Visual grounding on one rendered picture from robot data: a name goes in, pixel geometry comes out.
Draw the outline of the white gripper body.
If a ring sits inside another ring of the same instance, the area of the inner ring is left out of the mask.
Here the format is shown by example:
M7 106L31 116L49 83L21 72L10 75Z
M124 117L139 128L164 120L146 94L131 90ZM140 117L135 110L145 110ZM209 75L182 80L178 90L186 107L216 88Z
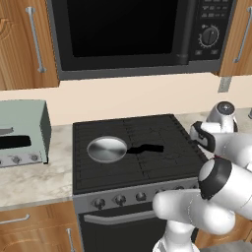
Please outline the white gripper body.
M216 147L216 140L212 133L208 132L205 124L201 121L196 121L190 127L190 138L197 145L212 153Z

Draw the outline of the black microwave door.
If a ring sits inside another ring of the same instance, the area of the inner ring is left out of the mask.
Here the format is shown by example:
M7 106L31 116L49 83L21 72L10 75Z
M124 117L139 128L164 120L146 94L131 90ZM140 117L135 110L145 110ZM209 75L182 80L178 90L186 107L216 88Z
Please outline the black microwave door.
M175 66L187 0L51 0L64 71Z

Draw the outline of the black microwave dial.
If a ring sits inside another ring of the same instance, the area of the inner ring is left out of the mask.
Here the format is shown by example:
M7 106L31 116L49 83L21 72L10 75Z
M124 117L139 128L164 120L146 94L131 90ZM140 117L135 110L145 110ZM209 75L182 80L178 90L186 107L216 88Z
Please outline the black microwave dial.
M202 43L206 46L213 45L219 37L219 32L214 27L209 27L202 33Z

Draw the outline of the grey wall socket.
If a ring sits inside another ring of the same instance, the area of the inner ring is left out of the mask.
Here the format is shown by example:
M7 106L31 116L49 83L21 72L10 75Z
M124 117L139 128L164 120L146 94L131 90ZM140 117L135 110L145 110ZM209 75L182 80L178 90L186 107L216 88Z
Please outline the grey wall socket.
M219 93L227 93L231 84L231 77L221 77L219 85Z

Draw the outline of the black oven door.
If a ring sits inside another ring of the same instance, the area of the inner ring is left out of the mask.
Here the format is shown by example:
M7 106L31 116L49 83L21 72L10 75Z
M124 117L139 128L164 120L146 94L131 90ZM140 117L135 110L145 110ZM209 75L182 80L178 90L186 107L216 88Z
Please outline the black oven door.
M100 211L88 211L81 207L75 207L75 212L79 218L84 252L153 252L154 246L164 235L165 220L155 217L149 220L115 225L101 225L84 220L84 215L116 217L152 210L151 203Z

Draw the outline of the black stove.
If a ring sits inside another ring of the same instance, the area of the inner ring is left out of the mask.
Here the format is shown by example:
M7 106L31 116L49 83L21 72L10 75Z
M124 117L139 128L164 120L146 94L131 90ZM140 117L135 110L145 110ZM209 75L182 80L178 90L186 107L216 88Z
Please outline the black stove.
M164 146L162 153L126 155L114 163L98 163L87 153L88 144L103 136L124 140L129 148L143 144ZM98 210L94 200L105 200L102 210L152 203L157 189L198 187L198 174L207 161L180 122L172 114L119 118L73 125L73 201L74 207ZM144 192L147 200L138 202ZM126 203L114 203L124 195Z

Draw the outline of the pale green toaster oven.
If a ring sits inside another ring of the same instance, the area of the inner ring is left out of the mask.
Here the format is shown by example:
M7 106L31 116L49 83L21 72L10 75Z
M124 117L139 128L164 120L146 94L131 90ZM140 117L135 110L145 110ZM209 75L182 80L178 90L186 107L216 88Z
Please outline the pale green toaster oven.
M0 128L14 132L0 136L0 168L33 163L48 163L51 124L47 104L40 99L0 101ZM30 156L38 155L38 161ZM12 157L21 159L19 164Z

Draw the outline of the wooden drawer front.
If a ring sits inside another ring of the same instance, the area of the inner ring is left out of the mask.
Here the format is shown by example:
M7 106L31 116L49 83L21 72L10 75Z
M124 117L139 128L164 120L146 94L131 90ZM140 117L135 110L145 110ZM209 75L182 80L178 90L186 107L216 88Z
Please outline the wooden drawer front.
M13 230L53 227L77 221L72 201L3 211L0 212L0 221L23 218L26 214L31 215L28 220L0 225L0 234Z

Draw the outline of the wooden wall cupboard door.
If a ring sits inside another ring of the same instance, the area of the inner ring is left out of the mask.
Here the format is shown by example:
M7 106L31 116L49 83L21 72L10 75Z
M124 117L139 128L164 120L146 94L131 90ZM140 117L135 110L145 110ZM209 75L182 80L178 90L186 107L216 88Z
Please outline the wooden wall cupboard door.
M232 60L238 55L240 44L245 32L249 13L246 9L252 6L252 0L236 0L236 7L230 26L228 40L222 58L218 76L244 76L252 75L252 23L246 38L241 59L238 63Z
M37 71L28 6L35 7L33 18L45 73ZM0 91L58 86L47 0L0 0Z

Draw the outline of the black microwave oven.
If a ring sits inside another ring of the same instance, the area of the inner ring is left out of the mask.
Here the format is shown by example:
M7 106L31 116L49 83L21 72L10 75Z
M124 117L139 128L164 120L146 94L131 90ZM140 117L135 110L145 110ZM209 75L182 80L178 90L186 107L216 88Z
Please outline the black microwave oven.
M61 68L52 4L51 0L47 0L59 79L84 80L217 72L221 68L235 5L236 0L198 0L192 36L190 38L189 61L187 65L64 71ZM206 46L202 43L201 37L204 30L209 27L216 28L219 32L219 37L213 45Z

